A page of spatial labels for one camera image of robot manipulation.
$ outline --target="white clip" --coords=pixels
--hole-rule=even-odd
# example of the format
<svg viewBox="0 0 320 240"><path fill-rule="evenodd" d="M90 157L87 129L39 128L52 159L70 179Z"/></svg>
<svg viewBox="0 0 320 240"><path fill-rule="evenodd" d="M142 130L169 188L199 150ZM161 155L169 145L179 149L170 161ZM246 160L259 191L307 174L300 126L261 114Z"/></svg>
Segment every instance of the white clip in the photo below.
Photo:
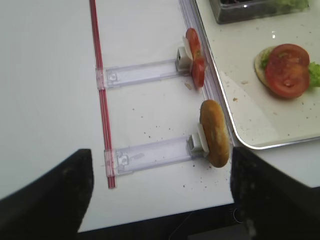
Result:
<svg viewBox="0 0 320 240"><path fill-rule="evenodd" d="M175 66L177 71L180 72L191 72L193 57L190 50L188 39L182 37L183 46L178 48L176 55Z"/></svg>
<svg viewBox="0 0 320 240"><path fill-rule="evenodd" d="M209 147L202 124L198 123L197 133L192 134L187 143L192 157L205 158L209 155Z"/></svg>

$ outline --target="open-faced sandwich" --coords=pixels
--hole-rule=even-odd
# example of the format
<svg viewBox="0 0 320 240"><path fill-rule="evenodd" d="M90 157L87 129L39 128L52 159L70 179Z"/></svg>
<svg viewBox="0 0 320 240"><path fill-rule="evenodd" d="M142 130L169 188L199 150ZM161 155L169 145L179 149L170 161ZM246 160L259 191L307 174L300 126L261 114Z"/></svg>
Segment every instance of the open-faced sandwich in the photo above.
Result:
<svg viewBox="0 0 320 240"><path fill-rule="evenodd" d="M300 97L308 88L320 87L320 65L310 63L309 54L294 44L272 46L254 60L259 80L283 98Z"/></svg>

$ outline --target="white tray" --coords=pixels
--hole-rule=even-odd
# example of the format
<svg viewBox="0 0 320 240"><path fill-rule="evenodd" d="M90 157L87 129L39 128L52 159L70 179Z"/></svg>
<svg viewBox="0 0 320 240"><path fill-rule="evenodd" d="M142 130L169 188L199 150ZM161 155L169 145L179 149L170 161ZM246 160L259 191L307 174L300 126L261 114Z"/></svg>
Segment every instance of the white tray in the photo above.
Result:
<svg viewBox="0 0 320 240"><path fill-rule="evenodd" d="M264 48L285 43L305 48L320 63L320 1L310 10L219 25L209 0L196 0L218 80L238 139L266 149L320 137L320 88L293 100L269 94L253 67Z"/></svg>

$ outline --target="dark floor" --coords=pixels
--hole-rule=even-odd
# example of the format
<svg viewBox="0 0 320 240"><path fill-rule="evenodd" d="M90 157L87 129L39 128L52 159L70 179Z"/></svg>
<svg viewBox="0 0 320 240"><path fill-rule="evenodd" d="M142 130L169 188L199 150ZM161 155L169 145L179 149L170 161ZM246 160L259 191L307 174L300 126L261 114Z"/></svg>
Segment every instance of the dark floor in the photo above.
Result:
<svg viewBox="0 0 320 240"><path fill-rule="evenodd" d="M186 240L189 235L237 224L233 211L234 205L230 204L185 212L82 232L77 240Z"/></svg>

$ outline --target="white surface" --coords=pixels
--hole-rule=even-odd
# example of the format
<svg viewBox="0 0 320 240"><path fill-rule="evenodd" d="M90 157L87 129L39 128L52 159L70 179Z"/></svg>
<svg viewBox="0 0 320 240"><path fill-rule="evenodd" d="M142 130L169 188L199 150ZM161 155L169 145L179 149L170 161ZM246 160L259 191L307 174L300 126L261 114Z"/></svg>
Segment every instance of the white surface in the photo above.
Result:
<svg viewBox="0 0 320 240"><path fill-rule="evenodd" d="M78 148L91 148L95 184L81 231L232 202L230 164L214 169L203 160L121 176L117 179L118 188L108 190L87 0L2 1L0 18L0 198L32 182ZM112 30L117 31L116 24L112 24ZM123 43L124 40L112 44L121 49ZM158 84L169 85L169 81ZM144 93L139 92L138 87L126 89L129 98L143 102ZM189 92L189 98L198 99L197 93ZM161 101L165 102L159 112L171 106L166 98ZM115 101L110 104L111 111L116 111L118 106L118 111L123 110L132 119L133 110L121 108L123 105ZM144 110L135 107L139 118ZM198 112L189 114L194 120L198 117ZM150 133L158 139L162 134L156 133L155 120L157 118L151 118L143 124L152 128ZM132 127L130 121L122 124L118 127ZM187 128L190 122L181 122L181 126L174 124L174 131L164 131L166 137L174 136L175 131L180 134L191 131ZM127 145L126 139L131 141L125 131L119 135L116 129L113 131L115 143ZM135 131L136 142L148 141L142 129ZM310 142L259 154L315 187L320 185L318 146L319 142Z"/></svg>
<svg viewBox="0 0 320 240"><path fill-rule="evenodd" d="M256 148L320 137L320 88L280 99L261 84L254 58L263 49L292 43L320 63L320 1L310 11L219 25L208 0L197 0L239 138Z"/></svg>

